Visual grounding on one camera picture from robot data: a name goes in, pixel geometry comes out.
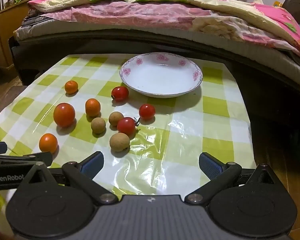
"white bowl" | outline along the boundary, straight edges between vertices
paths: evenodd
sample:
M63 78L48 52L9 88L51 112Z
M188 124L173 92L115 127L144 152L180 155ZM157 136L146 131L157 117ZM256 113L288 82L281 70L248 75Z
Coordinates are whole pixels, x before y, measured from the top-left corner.
M154 98L173 98L189 93L202 82L201 69L176 54L153 52L129 59L120 69L128 87Z

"small orange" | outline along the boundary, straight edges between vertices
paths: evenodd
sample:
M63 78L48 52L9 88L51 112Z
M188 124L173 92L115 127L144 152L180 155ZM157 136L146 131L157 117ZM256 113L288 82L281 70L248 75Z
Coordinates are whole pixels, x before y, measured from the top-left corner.
M46 133L42 135L42 137L40 138L39 141L40 151L54 153L57 147L58 147L58 140L53 134Z
M70 80L65 84L65 91L68 94L73 94L78 91L78 83L76 81Z
M70 126L75 118L75 110L68 103L61 103L53 111L53 120L55 123L64 128Z
M88 116L97 116L100 113L101 105L98 100L90 98L86 102L86 114Z

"mattress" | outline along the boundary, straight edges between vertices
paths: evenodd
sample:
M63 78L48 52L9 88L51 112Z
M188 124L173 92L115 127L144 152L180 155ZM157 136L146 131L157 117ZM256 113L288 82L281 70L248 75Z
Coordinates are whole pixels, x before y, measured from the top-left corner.
M50 35L57 38L58 35L65 35L66 33L76 33L77 35L80 35L80 32L110 29L137 30L161 34L224 49L267 66L300 85L300 57L295 55L293 52L280 51L253 43L228 40L208 33L191 32L188 30L174 28L103 25L94 23L66 22L55 19L40 19L29 26L19 28L15 31L14 36L19 44L22 45L36 40L38 41L42 38L49 38Z

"cherry tomato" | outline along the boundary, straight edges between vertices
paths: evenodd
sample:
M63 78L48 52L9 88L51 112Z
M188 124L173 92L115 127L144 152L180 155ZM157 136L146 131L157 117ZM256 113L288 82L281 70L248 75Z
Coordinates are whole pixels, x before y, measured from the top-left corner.
M126 87L120 86L120 87L115 87L111 91L111 97L117 102L124 101L128 98L129 95L129 90Z
M125 133L126 135L133 134L136 130L136 121L131 117L125 117L118 122L118 132Z
M155 114L155 108L151 104L143 104L139 108L139 115L144 120L149 120L152 117L154 117Z

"checkered tablecloth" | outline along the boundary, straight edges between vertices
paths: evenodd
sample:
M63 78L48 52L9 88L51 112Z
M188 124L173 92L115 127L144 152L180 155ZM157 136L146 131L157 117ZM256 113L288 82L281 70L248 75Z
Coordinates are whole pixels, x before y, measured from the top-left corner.
M237 83L224 64L191 59L201 69L203 81L195 91L177 98L150 98L130 90L129 100L116 105L111 90L122 85L119 69L132 54L70 55L35 80L0 113L0 141L9 155L40 152L44 133L58 138L59 149L51 167L68 161L80 162L95 151L104 154L105 164L94 180L122 194L180 194L182 198L207 183L198 158L205 151L226 163L234 161L254 168L250 122ZM64 85L74 80L79 92L65 93ZM85 102L96 98L106 133L97 136L85 114ZM59 129L53 110L62 102L76 111L76 126ZM109 127L113 111L138 118L144 103L155 106L155 121L141 123L129 153L115 155L109 147L117 133ZM0 221L13 191L0 192Z

